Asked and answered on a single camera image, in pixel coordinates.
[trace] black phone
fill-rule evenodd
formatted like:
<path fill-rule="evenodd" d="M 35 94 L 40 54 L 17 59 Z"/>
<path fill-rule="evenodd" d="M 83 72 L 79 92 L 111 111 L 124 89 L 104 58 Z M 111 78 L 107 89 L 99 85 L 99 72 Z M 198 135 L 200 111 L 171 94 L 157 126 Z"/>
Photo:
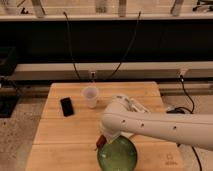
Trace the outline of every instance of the black phone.
<path fill-rule="evenodd" d="M 69 97 L 61 99 L 60 102 L 61 102 L 61 107 L 62 107 L 64 116 L 67 117 L 67 116 L 70 116 L 70 115 L 74 114 L 72 101 L 71 101 L 71 99 Z"/>

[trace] cup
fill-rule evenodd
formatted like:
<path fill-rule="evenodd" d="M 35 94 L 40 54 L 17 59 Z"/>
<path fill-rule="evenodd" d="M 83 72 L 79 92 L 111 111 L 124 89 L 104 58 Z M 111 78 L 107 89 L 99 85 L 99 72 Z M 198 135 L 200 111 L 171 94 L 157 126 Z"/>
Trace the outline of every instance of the cup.
<path fill-rule="evenodd" d="M 95 86 L 88 86 L 82 90 L 82 95 L 89 108 L 95 108 L 98 101 L 99 90 Z"/>

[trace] power outlet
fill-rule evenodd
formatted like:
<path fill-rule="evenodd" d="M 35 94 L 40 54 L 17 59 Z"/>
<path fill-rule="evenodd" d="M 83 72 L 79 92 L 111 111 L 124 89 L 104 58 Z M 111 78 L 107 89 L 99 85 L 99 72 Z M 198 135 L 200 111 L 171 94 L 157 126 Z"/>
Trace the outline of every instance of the power outlet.
<path fill-rule="evenodd" d="M 97 71 L 89 71 L 89 79 L 95 81 L 97 79 Z"/>
<path fill-rule="evenodd" d="M 188 71 L 188 69 L 187 68 L 182 68 L 182 69 L 180 69 L 180 75 L 179 76 L 185 76 L 186 75 L 186 73 L 187 73 L 187 71 Z"/>

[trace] wire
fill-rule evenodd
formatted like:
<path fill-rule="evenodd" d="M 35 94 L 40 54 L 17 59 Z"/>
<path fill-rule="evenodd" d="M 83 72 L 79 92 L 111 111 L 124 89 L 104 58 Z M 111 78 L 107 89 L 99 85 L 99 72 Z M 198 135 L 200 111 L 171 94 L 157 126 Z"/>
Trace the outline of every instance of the wire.
<path fill-rule="evenodd" d="M 187 107 L 181 106 L 181 107 L 176 107 L 176 108 L 175 108 L 175 110 L 178 110 L 178 109 L 184 109 L 184 110 L 188 111 L 190 114 L 192 114 L 192 113 L 191 113 L 192 111 L 191 111 L 189 108 L 187 108 Z"/>
<path fill-rule="evenodd" d="M 135 42 L 135 38 L 136 38 L 136 35 L 137 35 L 140 18 L 141 18 L 141 11 L 138 13 L 137 23 L 135 25 L 133 36 L 132 36 L 132 39 L 131 39 L 128 47 L 127 47 L 127 50 L 124 53 L 123 58 L 121 59 L 121 61 L 120 61 L 119 65 L 117 66 L 117 68 L 105 79 L 105 81 L 110 79 L 110 78 L 112 78 L 117 73 L 117 71 L 121 67 L 122 63 L 125 61 L 126 57 L 128 56 L 128 54 L 129 54 L 129 52 L 130 52 L 130 50 L 131 50 L 131 48 L 132 48 L 132 46 L 133 46 L 133 44 Z"/>
<path fill-rule="evenodd" d="M 200 169 L 200 171 L 202 171 L 203 168 L 202 168 L 202 165 L 201 165 L 201 162 L 200 162 L 200 158 L 199 158 L 199 156 L 198 156 L 198 154 L 197 154 L 197 151 L 195 150 L 194 147 L 192 147 L 192 151 L 194 152 L 195 157 L 196 157 L 196 159 L 197 159 L 197 162 L 198 162 L 198 165 L 199 165 L 199 169 Z"/>
<path fill-rule="evenodd" d="M 182 89 L 183 89 L 183 91 L 184 91 L 184 94 L 185 94 L 185 95 L 189 98 L 189 100 L 192 102 L 192 109 L 190 110 L 190 109 L 188 109 L 188 108 L 186 108 L 186 107 L 178 107 L 178 108 L 183 108 L 183 109 L 187 110 L 190 114 L 193 114 L 193 113 L 194 113 L 194 109 L 195 109 L 195 103 L 194 103 L 193 99 L 191 98 L 191 96 L 188 94 L 188 92 L 187 92 L 186 89 L 185 89 L 183 75 L 180 75 L 180 81 L 181 81 L 181 84 L 182 84 Z M 191 147 L 191 148 L 192 148 L 192 151 L 193 151 L 193 153 L 194 153 L 194 155 L 195 155 L 195 157 L 196 157 L 196 159 L 197 159 L 197 162 L 198 162 L 198 165 L 199 165 L 199 170 L 202 171 L 203 169 L 202 169 L 202 165 L 201 165 L 201 162 L 200 162 L 200 158 L 199 158 L 199 156 L 198 156 L 198 154 L 197 154 L 195 148 L 194 148 L 194 147 Z"/>
<path fill-rule="evenodd" d="M 67 39 L 68 39 L 68 43 L 69 43 L 69 53 L 70 53 L 70 56 L 72 58 L 72 63 L 73 63 L 73 67 L 75 69 L 75 73 L 76 73 L 78 79 L 81 80 L 81 77 L 80 77 L 78 70 L 76 68 L 76 65 L 75 65 L 75 59 L 74 59 L 73 51 L 72 51 L 72 41 L 71 41 L 71 31 L 70 31 L 71 27 L 70 27 L 70 24 L 69 24 L 69 18 L 67 16 L 66 12 L 63 12 L 63 14 L 65 15 L 66 21 L 67 21 Z"/>
<path fill-rule="evenodd" d="M 26 0 L 22 0 L 18 5 L 17 7 L 20 7 L 23 3 L 25 3 Z"/>
<path fill-rule="evenodd" d="M 182 84 L 182 89 L 183 89 L 184 94 L 189 98 L 189 100 L 190 100 L 191 103 L 192 103 L 192 109 L 191 109 L 191 112 L 190 112 L 190 113 L 193 114 L 193 113 L 194 113 L 194 109 L 195 109 L 195 103 L 194 103 L 193 99 L 191 98 L 191 96 L 188 94 L 188 92 L 187 92 L 186 89 L 185 89 L 184 78 L 183 78 L 182 75 L 180 75 L 180 82 L 181 82 L 181 84 Z"/>

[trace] wooden table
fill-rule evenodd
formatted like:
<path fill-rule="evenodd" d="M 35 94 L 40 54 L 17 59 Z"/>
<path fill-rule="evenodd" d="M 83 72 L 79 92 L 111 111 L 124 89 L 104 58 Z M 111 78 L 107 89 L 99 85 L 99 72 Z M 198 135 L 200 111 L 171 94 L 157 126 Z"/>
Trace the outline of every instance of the wooden table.
<path fill-rule="evenodd" d="M 89 109 L 81 90 L 99 88 L 95 109 Z M 26 171 L 100 171 L 95 143 L 100 136 L 100 116 L 111 97 L 124 93 L 134 97 L 151 112 L 164 113 L 158 86 L 154 82 L 55 83 L 43 110 Z M 63 117 L 59 100 L 71 97 L 75 115 Z M 175 143 L 136 135 L 136 171 L 181 171 L 182 159 Z"/>

